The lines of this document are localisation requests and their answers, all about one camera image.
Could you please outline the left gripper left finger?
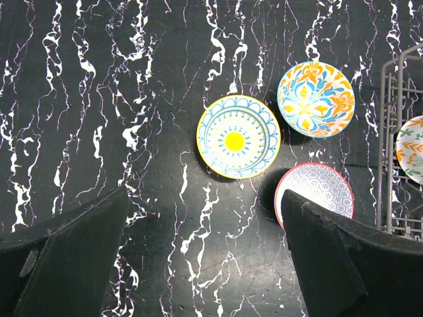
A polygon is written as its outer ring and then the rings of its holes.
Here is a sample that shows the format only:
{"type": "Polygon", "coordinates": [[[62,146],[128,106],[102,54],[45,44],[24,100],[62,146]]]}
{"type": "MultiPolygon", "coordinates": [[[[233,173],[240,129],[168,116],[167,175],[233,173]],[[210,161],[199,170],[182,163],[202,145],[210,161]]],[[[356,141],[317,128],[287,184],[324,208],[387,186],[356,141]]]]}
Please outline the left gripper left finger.
{"type": "Polygon", "coordinates": [[[117,188],[1,235],[1,315],[100,316],[128,211],[117,188]]]}

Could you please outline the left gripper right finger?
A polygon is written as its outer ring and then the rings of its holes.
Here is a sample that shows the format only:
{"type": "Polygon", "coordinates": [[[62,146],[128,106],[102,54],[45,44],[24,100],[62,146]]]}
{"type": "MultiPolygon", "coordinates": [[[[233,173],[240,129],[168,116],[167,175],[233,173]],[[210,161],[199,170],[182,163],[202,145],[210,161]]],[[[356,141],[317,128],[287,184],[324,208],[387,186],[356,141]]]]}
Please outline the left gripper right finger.
{"type": "Polygon", "coordinates": [[[421,316],[422,243],[384,233],[291,191],[289,250],[309,316],[421,316]]]}

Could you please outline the red rim grey pattern bowl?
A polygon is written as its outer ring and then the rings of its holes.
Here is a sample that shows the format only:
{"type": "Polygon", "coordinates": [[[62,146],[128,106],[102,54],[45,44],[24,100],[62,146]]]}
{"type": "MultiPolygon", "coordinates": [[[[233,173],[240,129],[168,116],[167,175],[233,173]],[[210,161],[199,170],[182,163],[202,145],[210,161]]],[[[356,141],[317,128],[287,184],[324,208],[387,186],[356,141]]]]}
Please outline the red rim grey pattern bowl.
{"type": "Polygon", "coordinates": [[[277,220],[283,226],[282,198],[291,190],[332,212],[351,219],[354,195],[345,178],[326,164],[308,162],[289,169],[280,179],[274,196],[277,220]]]}

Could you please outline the orange flower leaf bowl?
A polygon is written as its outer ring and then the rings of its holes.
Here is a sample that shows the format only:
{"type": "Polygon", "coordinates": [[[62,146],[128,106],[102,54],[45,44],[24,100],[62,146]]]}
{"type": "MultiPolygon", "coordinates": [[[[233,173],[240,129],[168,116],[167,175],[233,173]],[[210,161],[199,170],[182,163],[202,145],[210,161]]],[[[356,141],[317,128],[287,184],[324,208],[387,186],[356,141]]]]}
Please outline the orange flower leaf bowl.
{"type": "Polygon", "coordinates": [[[423,116],[409,119],[400,128],[395,143],[396,156],[404,173],[417,184],[422,185],[423,116]]]}

